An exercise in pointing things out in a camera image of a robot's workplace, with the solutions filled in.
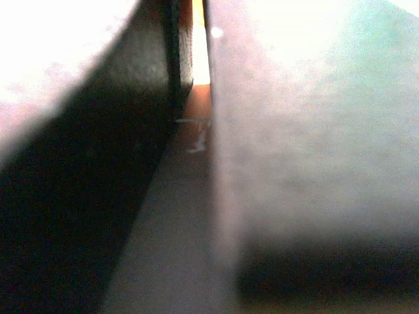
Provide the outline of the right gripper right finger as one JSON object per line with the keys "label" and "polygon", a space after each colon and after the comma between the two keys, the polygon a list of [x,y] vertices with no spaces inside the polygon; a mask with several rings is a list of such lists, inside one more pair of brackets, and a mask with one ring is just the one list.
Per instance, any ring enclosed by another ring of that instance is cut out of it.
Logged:
{"label": "right gripper right finger", "polygon": [[221,313],[417,313],[418,2],[204,14]]}

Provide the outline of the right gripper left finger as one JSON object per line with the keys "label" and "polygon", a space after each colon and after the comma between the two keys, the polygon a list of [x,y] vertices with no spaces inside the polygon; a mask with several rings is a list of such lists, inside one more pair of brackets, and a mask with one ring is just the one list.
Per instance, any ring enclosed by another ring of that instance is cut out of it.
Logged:
{"label": "right gripper left finger", "polygon": [[2,313],[98,312],[192,80],[192,3],[142,1],[1,170]]}

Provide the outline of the orange t shirt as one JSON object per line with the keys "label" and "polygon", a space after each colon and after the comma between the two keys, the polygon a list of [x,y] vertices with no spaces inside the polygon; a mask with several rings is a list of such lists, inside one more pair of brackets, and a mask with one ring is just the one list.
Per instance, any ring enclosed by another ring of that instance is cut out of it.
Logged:
{"label": "orange t shirt", "polygon": [[211,116],[210,70],[203,1],[179,2],[181,78],[191,86],[184,118]]}

